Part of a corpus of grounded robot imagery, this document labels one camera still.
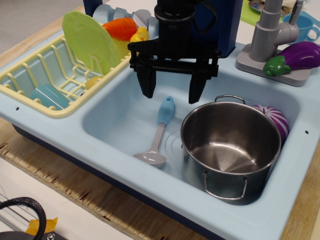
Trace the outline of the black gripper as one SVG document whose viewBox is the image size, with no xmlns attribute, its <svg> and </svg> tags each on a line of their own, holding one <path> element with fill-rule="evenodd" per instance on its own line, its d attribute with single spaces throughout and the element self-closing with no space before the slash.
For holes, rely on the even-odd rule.
<svg viewBox="0 0 320 240">
<path fill-rule="evenodd" d="M 152 98 L 156 87 L 156 72 L 191 75 L 188 102 L 200 100 L 206 81 L 218 75 L 221 51 L 189 39 L 185 48 L 176 41 L 167 45 L 159 38 L 128 44 L 130 67 L 137 73 L 142 94 Z"/>
</svg>

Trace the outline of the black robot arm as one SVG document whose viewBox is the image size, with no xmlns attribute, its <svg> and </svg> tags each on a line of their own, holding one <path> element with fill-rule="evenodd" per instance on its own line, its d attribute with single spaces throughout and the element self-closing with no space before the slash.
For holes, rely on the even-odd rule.
<svg viewBox="0 0 320 240">
<path fill-rule="evenodd" d="M 218 75 L 222 53 L 196 42 L 191 35 L 198 0 L 159 0 L 154 8 L 158 38 L 133 42 L 130 67 L 136 72 L 144 96 L 152 98 L 156 72 L 190 74 L 188 102 L 199 101 L 207 80 Z"/>
</svg>

